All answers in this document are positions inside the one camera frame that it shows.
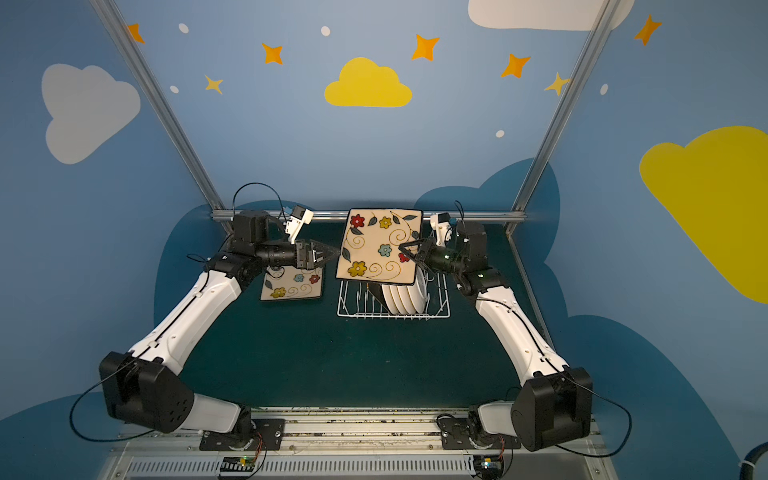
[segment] red flower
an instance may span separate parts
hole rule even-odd
[[[349,221],[349,224],[353,227],[362,227],[366,224],[366,219],[361,217],[360,215],[355,215],[352,217],[352,219]]]

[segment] yellow star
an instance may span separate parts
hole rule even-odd
[[[205,87],[205,89],[206,89],[206,90],[215,90],[215,91],[219,92],[220,94],[222,94],[222,93],[221,93],[221,90],[219,90],[219,84],[220,84],[220,83],[221,83],[223,80],[219,80],[219,81],[213,81],[213,80],[211,80],[210,78],[208,78],[208,75],[206,75],[206,76],[205,76],[205,78],[207,78],[207,80],[208,80],[208,86],[207,86],[207,87]]]
[[[128,31],[131,33],[131,37],[139,43],[144,43],[144,39],[139,35],[139,24],[133,24],[128,26]]]
[[[654,20],[648,15],[648,20],[645,22],[645,26],[642,30],[640,30],[640,33],[635,35],[635,39],[642,40],[643,45],[648,45],[648,40],[650,39],[650,36],[654,34],[657,28],[661,26],[661,22],[656,23]]]
[[[561,93],[561,90],[563,88],[563,85],[567,84],[569,81],[571,81],[571,79],[570,78],[566,78],[565,80],[563,80],[562,78],[560,78],[560,72],[557,72],[556,74],[554,74],[554,76],[555,76],[554,83],[552,85],[546,87],[544,89],[544,91],[554,90],[554,91],[556,91],[558,93],[558,97],[559,97],[560,93]]]
[[[264,59],[264,63],[279,63],[283,64],[283,61],[280,60],[280,50],[283,50],[283,47],[269,47],[266,43],[261,44],[264,47],[264,51],[266,51],[266,58]]]
[[[525,62],[530,59],[531,57],[517,58],[510,54],[509,65],[507,65],[507,69],[504,70],[504,73],[502,73],[502,77],[506,77],[507,75],[514,75],[515,77],[520,78],[520,75],[523,74],[523,66],[525,65]]]
[[[432,38],[432,39],[426,39],[421,38],[421,36],[416,36],[416,51],[413,52],[413,58],[411,60],[416,60],[417,58],[426,58],[429,61],[432,61],[432,49],[435,47],[435,44],[439,38]]]

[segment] robotic arm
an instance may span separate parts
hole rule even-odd
[[[459,221],[458,249],[453,250],[445,246],[448,214],[435,215],[430,223],[435,237],[403,243],[400,250],[428,270],[453,275],[458,290],[475,304],[501,341],[522,384],[514,403],[488,403],[477,408],[477,415],[470,415],[471,436],[478,443],[498,433],[517,436],[533,452],[589,435],[590,376],[582,368],[572,369],[555,353],[523,313],[499,271],[488,265],[485,228]]]
[[[267,267],[311,270],[339,251],[296,235],[312,212],[294,207],[287,241],[270,240],[269,223],[282,224],[264,211],[234,216],[226,251],[205,264],[190,292],[128,353],[112,352],[101,361],[104,400],[110,416],[168,433],[176,429],[228,433],[241,445],[252,439],[250,409],[192,392],[179,379],[192,349],[214,320]]]

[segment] vent grille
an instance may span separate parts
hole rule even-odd
[[[221,460],[211,457],[133,457],[126,478],[212,478],[220,467]]]
[[[267,458],[264,475],[446,475],[471,473],[471,459],[461,455],[349,456]]]
[[[222,467],[220,459],[133,457],[126,479],[242,477]],[[475,474],[472,457],[464,455],[323,455],[267,457],[260,476],[456,475]]]

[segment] square plate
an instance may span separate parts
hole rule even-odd
[[[261,287],[261,300],[301,300],[318,298],[323,293],[322,267],[299,270],[294,266],[284,266],[281,270],[266,269],[264,285]]]
[[[419,239],[421,232],[421,210],[350,210],[336,278],[412,285],[416,264],[400,253],[398,245]]]

